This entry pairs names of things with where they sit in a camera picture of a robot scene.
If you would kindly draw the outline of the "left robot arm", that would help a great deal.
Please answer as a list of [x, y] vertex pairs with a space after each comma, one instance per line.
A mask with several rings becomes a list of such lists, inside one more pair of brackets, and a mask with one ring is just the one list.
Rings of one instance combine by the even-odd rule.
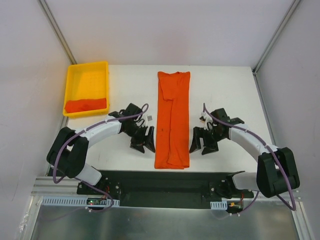
[[148, 126], [144, 114], [149, 105], [142, 107], [130, 103], [127, 108], [109, 113], [104, 120], [80, 129], [63, 127], [58, 132], [48, 154], [47, 162], [53, 167], [52, 178], [58, 184], [65, 177], [88, 184], [94, 194], [105, 191], [102, 173], [86, 163], [88, 149], [118, 134], [130, 137], [130, 148], [145, 153], [155, 152], [154, 126]]

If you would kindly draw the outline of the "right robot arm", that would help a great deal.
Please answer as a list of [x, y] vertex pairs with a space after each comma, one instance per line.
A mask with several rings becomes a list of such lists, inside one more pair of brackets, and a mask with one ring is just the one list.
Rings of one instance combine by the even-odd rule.
[[213, 154], [219, 150], [218, 143], [228, 139], [242, 147], [257, 162], [255, 172], [228, 174], [216, 188], [217, 194], [230, 199], [237, 197], [243, 190], [254, 190], [271, 198], [300, 187], [300, 177], [291, 149], [266, 143], [249, 130], [242, 119], [229, 117], [224, 108], [212, 112], [203, 109], [199, 119], [203, 126], [193, 128], [190, 153], [200, 150], [202, 155]]

